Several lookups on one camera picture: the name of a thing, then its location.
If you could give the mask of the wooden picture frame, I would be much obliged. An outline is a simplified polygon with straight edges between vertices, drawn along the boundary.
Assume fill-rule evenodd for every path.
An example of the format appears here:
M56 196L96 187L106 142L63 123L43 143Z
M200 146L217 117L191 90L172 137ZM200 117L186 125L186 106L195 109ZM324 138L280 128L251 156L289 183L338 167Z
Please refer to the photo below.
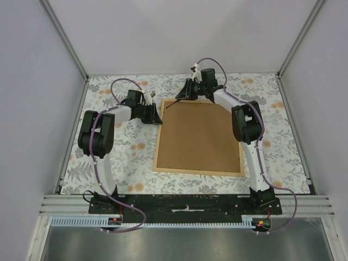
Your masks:
M231 113L210 101L162 101L153 170L209 176L244 176L241 143Z

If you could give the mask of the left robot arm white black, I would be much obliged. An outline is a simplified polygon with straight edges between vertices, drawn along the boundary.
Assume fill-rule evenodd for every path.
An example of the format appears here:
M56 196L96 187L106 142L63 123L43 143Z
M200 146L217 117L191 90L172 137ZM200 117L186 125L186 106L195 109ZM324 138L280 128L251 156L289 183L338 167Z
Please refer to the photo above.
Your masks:
M94 199L101 199L107 213L115 213L120 205L117 186L111 173L110 153L114 145L114 129L118 123L140 119L146 125L160 125L154 91L129 90L127 97L117 106L102 112L85 112L78 137L78 147L91 157L95 172Z

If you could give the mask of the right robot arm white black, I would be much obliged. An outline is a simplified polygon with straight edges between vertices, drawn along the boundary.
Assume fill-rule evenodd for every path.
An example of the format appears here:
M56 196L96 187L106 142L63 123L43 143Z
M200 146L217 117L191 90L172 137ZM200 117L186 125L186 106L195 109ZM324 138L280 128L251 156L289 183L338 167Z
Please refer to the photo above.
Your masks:
M267 182L266 167L262 149L259 148L265 128L256 101L246 102L230 94L225 85L219 85L213 68L192 68L191 78L186 79L184 87L176 95L178 101L195 101L204 96L211 102L222 106L232 116L232 131L245 152L250 174L250 210L261 214L275 200L275 192Z

